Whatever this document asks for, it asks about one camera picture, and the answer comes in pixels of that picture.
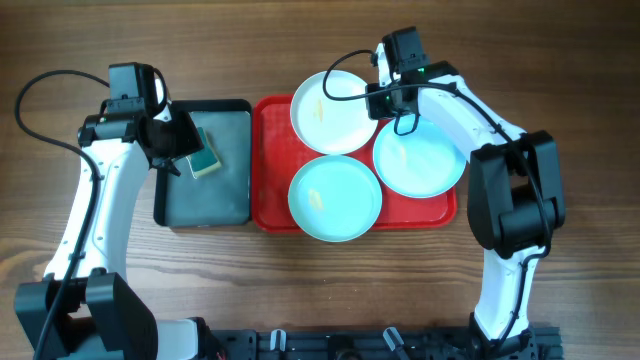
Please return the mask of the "white plate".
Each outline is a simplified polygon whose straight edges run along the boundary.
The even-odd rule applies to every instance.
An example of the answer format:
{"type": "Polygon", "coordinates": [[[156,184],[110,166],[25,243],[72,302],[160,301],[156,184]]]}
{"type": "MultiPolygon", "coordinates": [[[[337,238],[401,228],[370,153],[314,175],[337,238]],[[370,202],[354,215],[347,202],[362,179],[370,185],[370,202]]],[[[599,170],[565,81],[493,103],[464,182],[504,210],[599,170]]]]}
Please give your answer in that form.
{"type": "Polygon", "coordinates": [[[329,99],[322,87],[324,75],[325,72],[316,73],[296,89],[290,107],[293,130],[318,153],[352,153],[373,137],[378,123],[369,118],[364,99],[329,99]]]}

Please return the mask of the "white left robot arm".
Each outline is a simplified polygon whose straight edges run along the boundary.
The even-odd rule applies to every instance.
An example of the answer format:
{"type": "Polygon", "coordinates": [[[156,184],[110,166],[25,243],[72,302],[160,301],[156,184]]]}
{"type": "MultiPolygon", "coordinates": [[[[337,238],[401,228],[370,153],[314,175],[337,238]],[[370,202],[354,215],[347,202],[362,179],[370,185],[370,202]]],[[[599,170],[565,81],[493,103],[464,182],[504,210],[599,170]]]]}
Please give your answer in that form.
{"type": "Polygon", "coordinates": [[[15,311],[38,359],[198,359],[197,318],[158,321],[126,281],[138,192],[152,167],[202,147],[190,116],[165,110],[91,115],[79,131],[81,175],[61,244],[15,311]]]}

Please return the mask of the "green yellow sponge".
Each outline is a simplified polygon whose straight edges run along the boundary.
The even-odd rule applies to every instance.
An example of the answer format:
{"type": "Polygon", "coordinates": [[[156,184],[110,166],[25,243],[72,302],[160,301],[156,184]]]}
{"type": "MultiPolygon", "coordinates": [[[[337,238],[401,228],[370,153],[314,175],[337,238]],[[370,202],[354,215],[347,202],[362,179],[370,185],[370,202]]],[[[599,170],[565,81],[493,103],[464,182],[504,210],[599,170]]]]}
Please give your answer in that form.
{"type": "Polygon", "coordinates": [[[202,127],[197,128],[203,148],[187,156],[192,176],[195,179],[216,171],[222,165],[219,156],[202,127]]]}

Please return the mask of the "light blue plate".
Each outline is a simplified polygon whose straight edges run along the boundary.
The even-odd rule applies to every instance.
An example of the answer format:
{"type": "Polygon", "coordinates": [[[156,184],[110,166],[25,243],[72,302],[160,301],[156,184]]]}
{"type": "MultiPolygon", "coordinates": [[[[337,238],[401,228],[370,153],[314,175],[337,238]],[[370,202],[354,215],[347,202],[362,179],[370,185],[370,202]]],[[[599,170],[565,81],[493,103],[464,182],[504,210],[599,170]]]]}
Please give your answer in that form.
{"type": "Polygon", "coordinates": [[[393,192],[409,198],[432,198],[450,190],[467,160],[442,129],[420,118],[416,129],[400,136],[395,122],[385,125],[373,146],[378,177],[393,192]]]}

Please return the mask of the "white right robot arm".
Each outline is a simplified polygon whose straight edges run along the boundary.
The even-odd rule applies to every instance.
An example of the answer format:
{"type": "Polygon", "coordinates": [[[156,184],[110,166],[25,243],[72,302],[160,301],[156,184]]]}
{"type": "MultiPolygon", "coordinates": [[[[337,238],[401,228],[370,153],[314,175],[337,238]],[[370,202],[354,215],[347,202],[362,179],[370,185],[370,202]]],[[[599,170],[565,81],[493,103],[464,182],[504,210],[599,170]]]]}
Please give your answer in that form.
{"type": "Polygon", "coordinates": [[[528,133],[475,96],[442,61],[371,83],[373,120],[422,117],[442,130],[470,166],[467,216],[484,250],[479,301],[470,325],[484,342],[512,342],[529,327],[527,305],[537,263],[565,221],[557,146],[546,131],[528,133]]]}

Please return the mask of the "light green plate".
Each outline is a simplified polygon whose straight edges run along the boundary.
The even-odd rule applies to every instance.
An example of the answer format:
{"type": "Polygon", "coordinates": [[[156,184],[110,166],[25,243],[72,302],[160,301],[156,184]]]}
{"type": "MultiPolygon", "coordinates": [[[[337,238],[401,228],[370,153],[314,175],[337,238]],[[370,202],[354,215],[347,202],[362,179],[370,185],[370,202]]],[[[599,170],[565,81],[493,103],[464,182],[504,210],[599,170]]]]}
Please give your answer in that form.
{"type": "Polygon", "coordinates": [[[344,155],[321,156],[294,175],[288,190],[292,218],[306,234],[331,243],[366,233],[382,209],[382,190],[373,172],[344,155]]]}

